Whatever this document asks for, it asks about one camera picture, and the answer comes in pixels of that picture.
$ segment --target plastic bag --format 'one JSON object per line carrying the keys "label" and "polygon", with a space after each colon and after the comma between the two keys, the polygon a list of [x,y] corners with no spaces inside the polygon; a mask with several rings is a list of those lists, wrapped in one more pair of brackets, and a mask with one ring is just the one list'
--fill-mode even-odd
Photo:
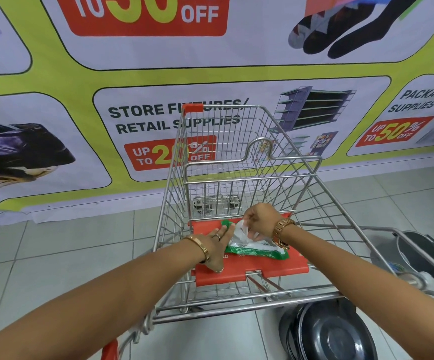
{"label": "plastic bag", "polygon": [[[227,221],[222,221],[222,224],[227,227],[229,225]],[[266,256],[277,260],[288,258],[287,250],[279,248],[270,237],[256,233],[254,239],[258,239],[258,241],[254,241],[248,235],[249,228],[244,225],[244,220],[240,220],[235,225],[234,236],[230,239],[225,252],[239,255]]]}

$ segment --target red plastic handle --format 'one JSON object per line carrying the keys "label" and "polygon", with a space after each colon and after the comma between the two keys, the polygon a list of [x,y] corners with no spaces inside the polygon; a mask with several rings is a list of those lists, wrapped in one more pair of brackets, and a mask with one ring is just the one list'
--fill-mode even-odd
{"label": "red plastic handle", "polygon": [[203,103],[185,103],[182,105],[182,109],[184,111],[184,116],[188,112],[204,112],[204,104]]}
{"label": "red plastic handle", "polygon": [[109,342],[102,349],[102,355],[100,356],[100,360],[119,360],[118,347],[119,344],[117,340]]}

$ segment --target gold wristwatch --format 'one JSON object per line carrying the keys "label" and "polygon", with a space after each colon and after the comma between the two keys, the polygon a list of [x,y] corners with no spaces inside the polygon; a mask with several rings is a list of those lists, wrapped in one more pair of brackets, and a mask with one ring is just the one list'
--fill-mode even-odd
{"label": "gold wristwatch", "polygon": [[194,237],[193,235],[184,236],[182,239],[189,239],[190,241],[195,242],[196,245],[198,245],[202,249],[204,255],[206,256],[206,258],[202,260],[200,264],[207,263],[207,261],[210,259],[210,254],[209,254],[209,250],[204,246],[202,241],[200,241],[198,238]]}
{"label": "gold wristwatch", "polygon": [[288,245],[280,240],[280,235],[282,234],[282,230],[287,225],[295,225],[295,221],[290,218],[282,218],[274,228],[274,233],[272,234],[272,240],[279,247],[288,250]]}

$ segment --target red discount label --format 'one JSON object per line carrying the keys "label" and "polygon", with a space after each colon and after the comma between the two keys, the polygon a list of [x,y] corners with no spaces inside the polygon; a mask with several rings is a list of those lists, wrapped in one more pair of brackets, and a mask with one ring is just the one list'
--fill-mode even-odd
{"label": "red discount label", "polygon": [[355,145],[366,146],[405,142],[417,134],[434,116],[406,117],[375,123]]}
{"label": "red discount label", "polygon": [[57,0],[78,36],[223,36],[230,0]]}
{"label": "red discount label", "polygon": [[[216,158],[217,136],[194,136],[187,138],[188,160],[214,160]],[[172,161],[174,138],[163,140],[133,142],[125,144],[124,149],[135,170],[169,168]]]}

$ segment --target store shelf image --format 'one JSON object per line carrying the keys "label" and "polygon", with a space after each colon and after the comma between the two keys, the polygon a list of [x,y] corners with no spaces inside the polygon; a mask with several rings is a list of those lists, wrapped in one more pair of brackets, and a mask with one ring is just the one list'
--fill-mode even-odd
{"label": "store shelf image", "polygon": [[280,94],[275,114],[282,114],[280,126],[285,132],[336,121],[355,94],[355,90],[314,90],[300,87]]}

